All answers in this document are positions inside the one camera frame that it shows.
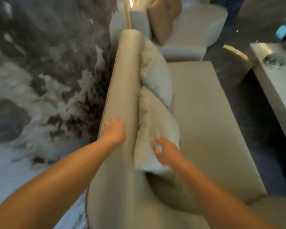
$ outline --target sofa seat cushion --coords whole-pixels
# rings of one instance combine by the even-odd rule
[[[173,84],[171,112],[179,124],[181,153],[244,202],[266,195],[211,62],[171,62],[168,66]],[[153,176],[149,182],[164,203],[198,211],[185,188]]]
[[[167,61],[202,60],[208,46],[214,44],[224,26],[227,11],[216,5],[184,6],[173,20],[173,33],[161,47]]]

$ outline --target hand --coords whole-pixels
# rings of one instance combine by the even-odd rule
[[[125,126],[123,121],[111,119],[110,122],[105,122],[104,126],[104,137],[112,140],[116,146],[123,145],[126,142]]]
[[[178,164],[185,160],[178,147],[168,139],[156,138],[156,142],[162,147],[162,152],[155,150],[155,155],[162,165],[176,169]]]

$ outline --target brown pillow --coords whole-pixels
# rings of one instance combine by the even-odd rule
[[[173,31],[173,24],[165,4],[165,0],[155,0],[147,8],[149,24],[160,46],[168,39]]]
[[[176,18],[179,14],[181,14],[182,11],[181,0],[165,0],[165,2],[168,7],[170,18],[172,20]]]

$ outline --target forearm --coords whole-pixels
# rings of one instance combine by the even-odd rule
[[[0,228],[53,228],[115,146],[103,137],[24,184],[0,205]]]
[[[272,229],[248,206],[184,160],[176,171],[187,181],[189,191],[213,229]]]

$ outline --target wall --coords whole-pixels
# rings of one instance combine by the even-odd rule
[[[0,203],[96,140],[123,0],[0,0]],[[57,228],[85,228],[82,195]]]

